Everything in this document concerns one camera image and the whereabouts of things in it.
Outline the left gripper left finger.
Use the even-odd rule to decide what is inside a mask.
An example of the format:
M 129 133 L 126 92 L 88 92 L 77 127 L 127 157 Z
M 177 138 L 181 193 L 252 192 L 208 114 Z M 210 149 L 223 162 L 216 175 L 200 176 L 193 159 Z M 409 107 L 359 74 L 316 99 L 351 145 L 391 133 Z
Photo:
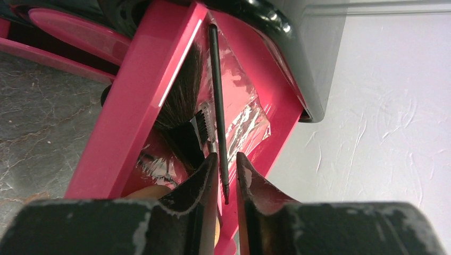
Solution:
M 1 254 L 213 254 L 218 155 L 162 198 L 36 200 L 14 218 Z

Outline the black makeup brush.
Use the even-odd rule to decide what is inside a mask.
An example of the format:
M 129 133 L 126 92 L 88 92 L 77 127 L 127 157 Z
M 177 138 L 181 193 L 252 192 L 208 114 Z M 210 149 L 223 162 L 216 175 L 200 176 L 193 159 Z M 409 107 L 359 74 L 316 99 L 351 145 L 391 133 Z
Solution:
M 188 175 L 205 160 L 199 140 L 201 135 L 196 131 L 200 123 L 196 116 L 203 65 L 202 51 L 193 43 L 154 123 Z

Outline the pink lip gloss wand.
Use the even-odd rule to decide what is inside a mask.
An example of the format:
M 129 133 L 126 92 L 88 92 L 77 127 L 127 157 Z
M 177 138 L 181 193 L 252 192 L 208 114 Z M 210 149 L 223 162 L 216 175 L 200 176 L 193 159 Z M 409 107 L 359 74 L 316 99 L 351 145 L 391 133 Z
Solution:
M 215 116 L 213 107 L 208 102 L 202 102 L 198 109 L 202 111 L 206 123 L 206 144 L 209 152 L 218 152 L 218 139 L 216 137 Z

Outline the thin black makeup stick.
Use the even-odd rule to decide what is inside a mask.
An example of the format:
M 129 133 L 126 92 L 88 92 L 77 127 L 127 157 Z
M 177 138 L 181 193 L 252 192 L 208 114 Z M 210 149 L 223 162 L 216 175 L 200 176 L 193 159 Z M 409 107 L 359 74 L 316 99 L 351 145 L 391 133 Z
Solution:
M 226 128 L 223 108 L 222 76 L 219 54 L 218 28 L 215 24 L 208 25 L 208 38 L 210 44 L 210 60 L 213 83 L 213 96 L 215 104 L 216 128 L 218 135 L 218 149 L 221 171 L 222 191 L 224 195 L 224 204 L 229 204 L 229 167 L 227 155 Z

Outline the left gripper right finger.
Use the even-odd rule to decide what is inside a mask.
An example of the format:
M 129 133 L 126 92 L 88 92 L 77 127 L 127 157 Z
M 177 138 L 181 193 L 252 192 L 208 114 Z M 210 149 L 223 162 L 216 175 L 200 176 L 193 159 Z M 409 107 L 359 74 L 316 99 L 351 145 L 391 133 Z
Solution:
M 302 203 L 237 153 L 242 254 L 445 254 L 436 233 L 406 202 Z

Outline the clear plastic wrapper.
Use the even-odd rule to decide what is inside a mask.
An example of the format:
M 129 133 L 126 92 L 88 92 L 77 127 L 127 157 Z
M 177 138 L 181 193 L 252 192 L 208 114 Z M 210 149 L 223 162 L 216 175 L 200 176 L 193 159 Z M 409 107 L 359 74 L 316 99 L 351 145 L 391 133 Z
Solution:
M 218 43 L 229 181 L 232 182 L 237 171 L 236 153 L 248 155 L 271 135 L 271 124 L 260 104 L 257 89 L 242 69 L 222 30 L 218 31 Z M 196 44 L 206 57 L 196 109 L 209 110 L 206 120 L 216 131 L 208 35 L 197 36 Z M 184 182 L 192 172 L 174 155 L 156 129 L 152 129 L 132 171 L 146 185 L 171 188 Z

